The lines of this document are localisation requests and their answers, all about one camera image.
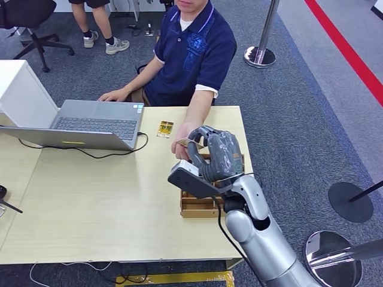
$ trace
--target black sock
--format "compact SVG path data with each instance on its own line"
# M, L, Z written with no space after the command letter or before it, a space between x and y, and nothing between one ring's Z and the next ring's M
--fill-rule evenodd
M88 32L85 32L84 33L84 37L86 37L86 38L91 38L92 34L91 32L91 30L88 30Z
M105 42L107 42L107 43L113 46L113 45L114 45L114 37L112 36L112 37L110 37L109 39L105 39Z

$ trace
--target wooden tray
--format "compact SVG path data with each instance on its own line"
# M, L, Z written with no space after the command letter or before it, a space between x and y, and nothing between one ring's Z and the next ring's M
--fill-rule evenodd
M201 154L205 160L210 161L209 154ZM221 216L225 212L223 210L224 201L221 196L216 197L221 205ZM213 199L197 199L186 191L181 191L181 215L184 218L214 218L218 216L218 208Z

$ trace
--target navy polo shirt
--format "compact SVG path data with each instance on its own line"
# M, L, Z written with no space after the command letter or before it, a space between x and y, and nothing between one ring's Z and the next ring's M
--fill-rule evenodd
M177 6L162 20L154 52L164 66L147 83L153 106L188 106L196 84L219 90L236 49L231 28L210 0L190 26L181 31Z

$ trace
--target black office chair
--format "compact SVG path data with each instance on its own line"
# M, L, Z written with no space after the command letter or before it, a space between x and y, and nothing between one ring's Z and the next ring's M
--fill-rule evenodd
M175 5L175 0L159 0L159 3L165 5L165 10L168 11Z
M32 41L21 41L24 49L14 59L20 59L26 53L37 49L42 62L42 70L47 73L49 72L49 68L44 58L45 50L43 47L64 48L68 49L70 56L75 54L71 46L54 43L60 41L59 37L56 34L38 38L31 30L46 21L54 13L55 8L56 3L53 0L9 0L8 2L0 0L0 28L26 28L30 34Z

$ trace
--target man's right hand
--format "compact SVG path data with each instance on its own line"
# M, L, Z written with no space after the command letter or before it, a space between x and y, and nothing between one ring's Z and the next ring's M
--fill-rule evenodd
M123 102L125 101L128 95L130 93L126 91L124 88L121 88L119 90L116 91L110 91L109 93L105 93L100 96L98 100L110 102L111 100L115 100L116 102Z

